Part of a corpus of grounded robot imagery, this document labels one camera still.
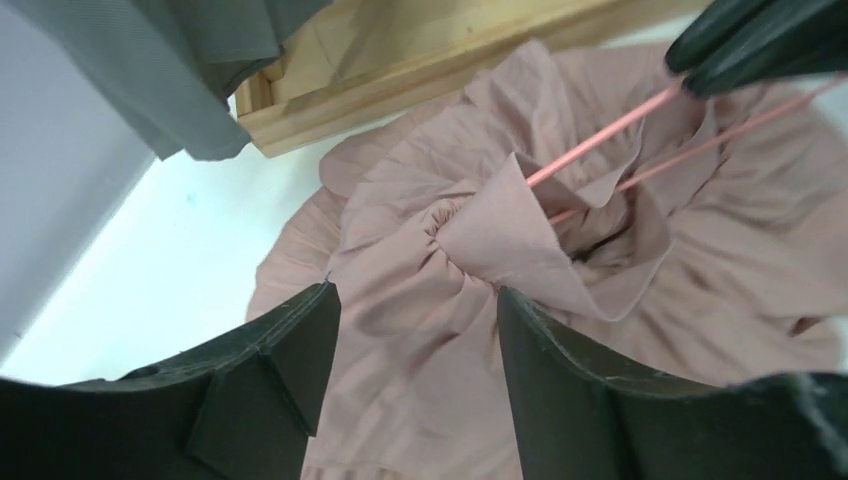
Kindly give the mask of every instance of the white wall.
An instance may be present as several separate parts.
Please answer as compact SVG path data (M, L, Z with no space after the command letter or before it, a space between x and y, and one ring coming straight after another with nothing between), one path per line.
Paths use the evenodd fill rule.
M63 52L0 3L0 358L153 156Z

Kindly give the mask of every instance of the fabric wrinkle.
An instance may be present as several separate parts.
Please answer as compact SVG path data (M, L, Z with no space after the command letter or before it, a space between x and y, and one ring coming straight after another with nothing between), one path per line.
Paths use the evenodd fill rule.
M322 274L338 287L338 347L303 479L520 479L496 327L502 286L683 378L726 385L837 368L842 345L827 322L795 328L848 311L848 259L834 256L848 241L834 221L848 210L848 147L820 115L800 111L614 191L791 88L681 96L528 187L528 175L667 87L664 51L530 42L462 92L322 159L324 187L283 228L251 302L263 313ZM810 182L822 168L833 178ZM579 211L552 228L568 208ZM313 246L298 237L310 228Z

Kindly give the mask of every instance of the fabric fold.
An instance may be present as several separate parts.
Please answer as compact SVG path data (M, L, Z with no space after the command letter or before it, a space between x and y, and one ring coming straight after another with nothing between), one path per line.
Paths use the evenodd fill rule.
M615 191L791 88L680 96L527 186L667 87L664 52L530 42L463 92L322 160L324 188L284 227L251 302L263 313L316 276L338 287L338 347L304 479L520 479L501 286L696 381L837 368L826 322L795 328L848 312L848 147L821 116L800 111ZM564 210L576 212L552 226Z

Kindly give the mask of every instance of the pink fabric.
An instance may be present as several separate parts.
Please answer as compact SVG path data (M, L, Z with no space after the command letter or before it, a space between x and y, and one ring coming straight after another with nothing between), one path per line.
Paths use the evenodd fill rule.
M848 148L819 115L803 109L614 192L791 89L680 96L527 186L667 87L664 52L552 55L531 42L462 94L322 160L324 187L259 267L249 311L325 276L339 289L336 358L303 478L521 478L495 318L504 285L682 377L722 385L836 368L829 325L797 326L848 313ZM584 212L552 229L547 217L566 208Z
M676 83L670 87L666 87L665 90L654 95L648 100L645 100L644 103L625 113L591 137L586 140L582 140L579 144L577 144L577 146L566 152L563 156L543 166L539 169L539 171L527 177L527 185L535 187L547 180L553 174L565 168L566 165L576 161L590 150L598 148L598 145L614 137L618 132L624 130L637 121L642 120L644 117L648 116L649 113L656 111L669 101L674 100L674 97L676 97L680 91L680 85Z
M734 138L736 138L740 135L743 135L743 134L745 134L745 133L747 133L747 132L749 132L749 131L751 131L755 128L759 128L759 127L761 127L761 126L763 126L763 125L765 125L769 122L773 122L777 118L780 118L784 115L792 113L799 108L806 107L806 106L809 105L810 101L813 100L818 95L826 93L826 92L833 90L837 87L840 87L846 81L848 81L848 77L839 76L839 77L837 77L837 78L835 78L835 79L833 79L829 82L826 82L825 84L823 84L819 87L816 87L816 88L814 88L814 89L812 89L808 92L805 92L803 95L798 95L795 98L768 110L767 112L757 114L757 115L749 118L748 120L746 120L746 121L744 121L744 122L742 122L738 125L734 125L732 128L729 128L729 129L722 131L721 133L710 138L708 141L701 143L697 147L693 147L693 148L690 148L688 150L684 150L682 153L678 153L675 156L669 158L668 160L663 160L662 162L657 163L655 166L652 166L651 168L641 170L638 173L635 173L634 175L632 175L627 180L620 182L615 187L615 192L620 193L620 192L623 192L623 191L628 190L630 188L633 188L636 185L638 185L639 183L641 183L642 181L644 181L645 179L653 177L654 175L658 175L661 172L664 172L665 170L668 170L672 167L675 167L680 163L689 161L689 160L695 158L696 156L707 152L708 150L715 149L716 147L719 147L722 144L726 143L728 140L732 140L732 139L734 139ZM619 119L619 122L621 124L623 124L624 126L627 126L627 125L630 125L631 123L635 122L636 120L642 118L643 116L647 115L648 113L654 111L659 105L656 105L656 107L652 106L650 104L650 102L652 100L648 100L648 102L645 102L642 105L642 107L644 107L644 110L647 110L647 112L644 113L644 115L642 114L642 112L640 112L641 108L637 108L636 110L633 110L630 113L628 113L627 115L621 117ZM621 126L616 126L616 131L620 130L621 128L622 128ZM586 145L586 144L589 144L589 143L590 143L590 141L586 140L583 143L581 143L581 145ZM577 149L575 148L574 150L569 152L569 154L564 155L563 157L560 157L560 159L555 161L554 164L551 164L551 165L558 164L558 165L556 165L557 168L554 169L553 171L558 171L560 168L562 168L565 165L567 165L568 163L570 163L570 161L566 162L565 160L570 160L571 158L576 158L576 157L572 156L572 152L574 152L575 150L577 150ZM534 186L536 183L539 183L539 182L536 182L536 183L531 182L531 180L532 180L532 178L527 179L527 184L530 185L531 187ZM578 213L577 210L564 210L563 212L558 213L558 214L554 215L553 217L550 217L548 219L548 221L550 222L551 225L556 225L556 224L562 222L563 220L567 219L568 217L575 215L576 213Z

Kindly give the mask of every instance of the white surface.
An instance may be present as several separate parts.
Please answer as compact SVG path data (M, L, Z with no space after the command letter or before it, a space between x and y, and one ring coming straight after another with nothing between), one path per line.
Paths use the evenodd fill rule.
M688 19L627 37L671 38ZM848 89L820 102L848 125ZM266 160L157 162L3 365L45 384L116 378L241 324L254 271L341 137Z
M0 1L0 359L153 161L53 40Z

